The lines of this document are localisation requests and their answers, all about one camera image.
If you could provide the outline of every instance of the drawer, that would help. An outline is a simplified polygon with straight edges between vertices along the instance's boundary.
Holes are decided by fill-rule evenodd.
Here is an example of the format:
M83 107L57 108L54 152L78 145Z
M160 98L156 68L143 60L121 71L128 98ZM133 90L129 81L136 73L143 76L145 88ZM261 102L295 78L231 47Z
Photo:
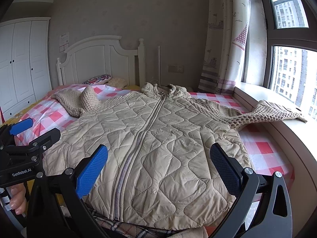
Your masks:
M15 116L17 113L21 112L23 109L29 107L35 102L36 100L34 95L31 95L27 97L26 99L23 99L21 102L17 103L16 105L14 105L13 107L11 107L10 109L8 109L7 111L3 113L4 120L5 121L9 120L13 116Z

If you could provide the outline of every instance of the blue rubber pad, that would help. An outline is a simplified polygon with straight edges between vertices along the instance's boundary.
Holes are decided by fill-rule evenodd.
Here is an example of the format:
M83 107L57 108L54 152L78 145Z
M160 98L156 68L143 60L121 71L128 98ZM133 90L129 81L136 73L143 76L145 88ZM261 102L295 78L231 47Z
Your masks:
M106 146L101 146L94 157L89 161L84 170L77 178L76 193L81 199L88 195L93 187L102 168L105 166L108 159L108 149Z
M25 119L23 121L20 121L12 125L10 129L10 134L16 136L19 133L24 132L27 129L30 129L32 126L33 126L33 120L31 118Z
M210 148L210 158L217 169L224 185L231 195L238 196L241 194L241 178L237 175L233 167L229 164L228 156L221 148L212 145Z

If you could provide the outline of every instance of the power outlet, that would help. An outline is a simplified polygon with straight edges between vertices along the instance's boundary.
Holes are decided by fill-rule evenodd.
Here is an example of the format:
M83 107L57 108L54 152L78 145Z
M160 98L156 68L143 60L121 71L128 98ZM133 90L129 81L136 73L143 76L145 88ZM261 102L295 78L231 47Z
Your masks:
M183 65L168 65L168 72L184 73Z

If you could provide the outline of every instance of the white headboard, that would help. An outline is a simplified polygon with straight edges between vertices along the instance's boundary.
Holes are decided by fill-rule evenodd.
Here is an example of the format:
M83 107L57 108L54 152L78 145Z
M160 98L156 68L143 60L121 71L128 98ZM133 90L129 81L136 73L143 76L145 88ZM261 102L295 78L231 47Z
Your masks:
M145 83L145 46L139 39L137 50L125 50L119 40L121 36L93 36L71 45L65 62L57 59L60 85L80 84L102 74L123 78L128 85L136 85L135 56L138 56L139 85Z

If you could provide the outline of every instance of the pillow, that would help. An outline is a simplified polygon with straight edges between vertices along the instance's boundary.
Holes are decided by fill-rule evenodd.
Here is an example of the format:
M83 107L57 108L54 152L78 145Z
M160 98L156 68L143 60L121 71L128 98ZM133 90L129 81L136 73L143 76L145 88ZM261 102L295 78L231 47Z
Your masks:
M106 84L109 80L111 80L111 75L109 74L104 74L100 76L93 77L87 81L85 81L83 84L89 84L89 85L104 85Z
M113 78L107 83L107 86L116 87L119 89L123 89L126 85L128 85L128 82L122 78Z

